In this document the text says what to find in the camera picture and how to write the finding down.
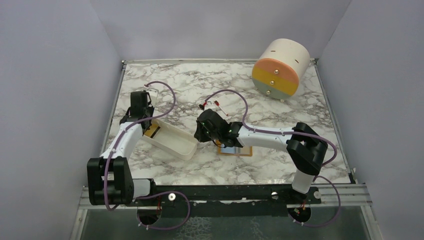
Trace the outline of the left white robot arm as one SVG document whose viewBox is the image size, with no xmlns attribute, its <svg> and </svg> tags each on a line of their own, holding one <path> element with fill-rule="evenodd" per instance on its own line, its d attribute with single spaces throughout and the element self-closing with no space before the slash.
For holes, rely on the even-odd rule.
<svg viewBox="0 0 424 240">
<path fill-rule="evenodd" d="M 126 205 L 134 196 L 128 159 L 136 143 L 152 125 L 154 104 L 148 91 L 130 94 L 130 106 L 119 121 L 119 131 L 99 157 L 87 163 L 88 196 L 94 206 Z"/>
</svg>

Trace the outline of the yellow leather card holder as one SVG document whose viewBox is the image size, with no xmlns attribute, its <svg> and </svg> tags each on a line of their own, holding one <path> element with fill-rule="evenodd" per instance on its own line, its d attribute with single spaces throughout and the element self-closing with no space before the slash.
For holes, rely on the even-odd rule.
<svg viewBox="0 0 424 240">
<path fill-rule="evenodd" d="M 236 157 L 251 157 L 253 155 L 253 148 L 249 147 L 227 147 L 218 140 L 215 145 L 217 146 L 217 154 L 223 156 L 236 156 Z"/>
</svg>

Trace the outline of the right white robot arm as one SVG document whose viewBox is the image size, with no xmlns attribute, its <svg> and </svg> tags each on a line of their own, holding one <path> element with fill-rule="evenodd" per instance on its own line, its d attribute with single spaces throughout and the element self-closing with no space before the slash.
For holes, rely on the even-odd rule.
<svg viewBox="0 0 424 240">
<path fill-rule="evenodd" d="M 296 204 L 308 198 L 331 145 L 303 122 L 285 129 L 258 127 L 239 121 L 227 122 L 211 109 L 197 118 L 194 138 L 200 143 L 220 142 L 224 148 L 261 147 L 287 152 L 296 167 L 288 196 Z"/>
</svg>

